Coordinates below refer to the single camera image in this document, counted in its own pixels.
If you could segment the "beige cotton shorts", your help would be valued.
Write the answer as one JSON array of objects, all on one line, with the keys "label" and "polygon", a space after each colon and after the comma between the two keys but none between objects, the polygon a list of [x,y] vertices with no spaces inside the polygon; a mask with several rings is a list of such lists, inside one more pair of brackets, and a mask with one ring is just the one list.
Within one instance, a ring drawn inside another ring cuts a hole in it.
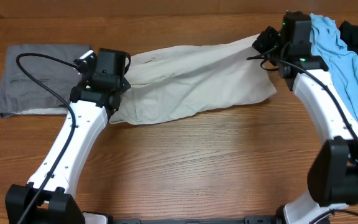
[{"label": "beige cotton shorts", "polygon": [[131,87],[109,122],[157,124],[237,105],[276,93],[260,68],[250,36],[228,44],[179,45],[132,56],[125,78]]}]

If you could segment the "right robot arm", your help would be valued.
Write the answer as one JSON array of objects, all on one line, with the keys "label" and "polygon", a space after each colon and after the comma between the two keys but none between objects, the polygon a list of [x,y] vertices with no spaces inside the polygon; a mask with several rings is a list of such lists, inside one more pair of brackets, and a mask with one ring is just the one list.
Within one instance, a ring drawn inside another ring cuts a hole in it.
[{"label": "right robot arm", "polygon": [[311,166],[308,189],[274,216],[246,216],[245,223],[329,223],[358,204],[358,123],[333,87],[329,68],[311,54],[311,17],[287,11],[280,31],[267,27],[252,44],[271,62],[308,110],[323,146]]}]

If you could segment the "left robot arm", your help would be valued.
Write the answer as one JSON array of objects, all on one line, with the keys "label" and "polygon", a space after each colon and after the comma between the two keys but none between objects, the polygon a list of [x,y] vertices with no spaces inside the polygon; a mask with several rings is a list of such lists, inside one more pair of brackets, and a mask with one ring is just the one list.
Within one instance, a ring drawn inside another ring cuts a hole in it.
[{"label": "left robot arm", "polygon": [[71,89],[70,99],[33,77],[16,63],[33,82],[51,93],[67,108],[65,122],[43,163],[25,185],[13,184],[5,197],[9,223],[112,223],[113,217],[83,212],[75,202],[81,171],[96,138],[118,111],[123,94],[130,89],[125,79],[131,55],[125,51],[87,51],[71,63],[82,76]]}]

